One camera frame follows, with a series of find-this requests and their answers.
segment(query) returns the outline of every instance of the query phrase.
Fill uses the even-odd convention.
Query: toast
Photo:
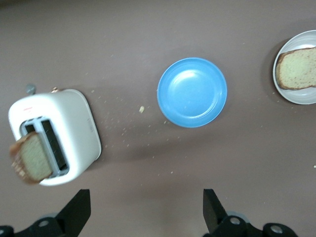
[[[276,64],[276,81],[282,89],[316,87],[316,47],[280,54]]]
[[[36,132],[10,146],[10,156],[15,172],[28,184],[38,184],[53,173],[40,135]]]

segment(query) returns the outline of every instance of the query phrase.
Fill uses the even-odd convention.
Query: plate rim
[[[223,91],[224,93],[222,93],[222,96],[220,97],[220,100],[222,101],[221,103],[221,106],[220,106],[220,109],[218,111],[218,113],[215,115],[215,116],[212,116],[212,119],[211,120],[207,120],[207,122],[204,122],[203,124],[200,123],[198,125],[183,125],[182,123],[180,122],[177,122],[175,121],[174,119],[170,118],[170,116],[168,115],[168,113],[166,113],[163,109],[163,106],[162,106],[162,103],[161,103],[161,98],[160,98],[160,91],[161,91],[161,83],[162,83],[162,80],[165,78],[165,75],[168,73],[168,71],[173,68],[176,64],[178,63],[181,63],[182,61],[187,61],[187,60],[198,60],[200,62],[206,62],[207,64],[209,64],[210,66],[212,66],[213,68],[216,69],[216,71],[219,73],[220,75],[220,80],[223,82]],[[163,115],[169,120],[171,121],[172,123],[174,123],[175,125],[177,126],[180,126],[180,127],[185,127],[185,128],[196,128],[196,127],[201,127],[201,126],[204,126],[204,125],[207,125],[208,123],[212,122],[214,119],[216,119],[218,117],[218,115],[221,113],[221,111],[223,110],[225,104],[226,104],[226,100],[227,100],[227,94],[228,94],[228,89],[227,89],[227,83],[226,83],[226,79],[225,79],[225,76],[224,74],[222,73],[222,71],[214,64],[212,63],[211,61],[207,60],[207,59],[204,59],[204,58],[199,58],[199,57],[188,57],[188,58],[183,58],[183,59],[180,59],[176,62],[174,62],[173,64],[171,64],[165,71],[164,73],[162,74],[162,76],[160,77],[160,80],[159,80],[159,83],[158,83],[158,88],[157,88],[157,101],[158,101],[158,105],[159,105],[159,108],[161,110],[161,112],[163,113]]]
[[[275,84],[275,87],[276,87],[277,91],[279,92],[279,94],[280,94],[283,98],[285,98],[286,100],[288,100],[288,101],[290,101],[290,102],[292,102],[292,103],[294,103],[294,104],[298,104],[298,105],[310,105],[310,104],[314,104],[314,103],[316,103],[316,99],[315,99],[314,102],[311,102],[311,103],[310,103],[310,102],[306,102],[306,103],[304,103],[304,102],[298,102],[298,101],[295,101],[295,100],[292,100],[292,99],[288,98],[288,97],[284,94],[284,92],[283,92],[284,90],[283,90],[282,88],[280,88],[279,85],[278,85],[278,83],[277,83],[277,79],[276,79],[276,66],[277,66],[277,60],[278,60],[280,54],[289,52],[289,51],[284,51],[284,52],[283,52],[284,48],[285,48],[286,46],[288,46],[293,40],[295,40],[295,39],[298,38],[299,36],[301,36],[301,35],[303,35],[303,34],[306,34],[306,33],[309,33],[309,32],[315,32],[315,34],[316,34],[316,30],[310,30],[310,31],[305,31],[305,32],[299,33],[298,35],[295,35],[295,36],[293,36],[291,39],[289,39],[289,40],[282,46],[282,48],[279,50],[279,52],[278,52],[277,55],[276,55],[275,61],[274,61],[274,63],[273,63],[272,76],[273,76],[273,82],[274,82],[274,84]]]

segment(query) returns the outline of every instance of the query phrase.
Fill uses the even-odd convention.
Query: bread crumb
[[[145,107],[144,106],[141,106],[140,108],[139,108],[139,112],[142,114],[143,113],[143,111],[145,110]]]

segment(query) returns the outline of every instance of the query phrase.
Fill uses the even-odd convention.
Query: white plate
[[[302,90],[284,90],[279,87],[276,79],[277,59],[280,54],[301,48],[316,47],[316,30],[306,31],[290,39],[279,51],[273,65],[273,81],[279,93],[288,101],[300,105],[316,103],[316,87],[309,87]]]

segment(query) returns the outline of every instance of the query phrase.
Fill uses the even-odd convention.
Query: bread crust
[[[280,56],[277,59],[277,63],[276,63],[276,81],[281,89],[301,90],[301,89],[305,89],[305,88],[309,88],[309,87],[316,87],[316,85],[310,85],[310,86],[305,86],[305,87],[300,87],[300,88],[293,88],[293,87],[288,87],[288,86],[284,85],[282,80],[280,80],[280,67],[281,67],[281,63],[284,60],[285,56],[292,54],[292,53],[299,51],[299,50],[302,51],[302,50],[309,50],[309,49],[312,49],[312,48],[300,48],[300,49],[295,49],[295,50],[280,54]]]
[[[21,139],[19,139],[18,141],[16,141],[16,143],[14,143],[13,145],[10,146],[10,157],[12,160],[12,167],[14,168],[15,172],[17,173],[17,175],[19,176],[20,179],[22,179],[25,183],[27,184],[38,184],[40,183],[42,180],[35,180],[31,177],[31,175],[29,174],[28,170],[26,169],[22,157],[21,157],[21,147],[23,146],[23,144],[29,140],[32,136],[38,136],[39,134],[36,132],[30,132],[28,133],[26,136],[22,137]]]

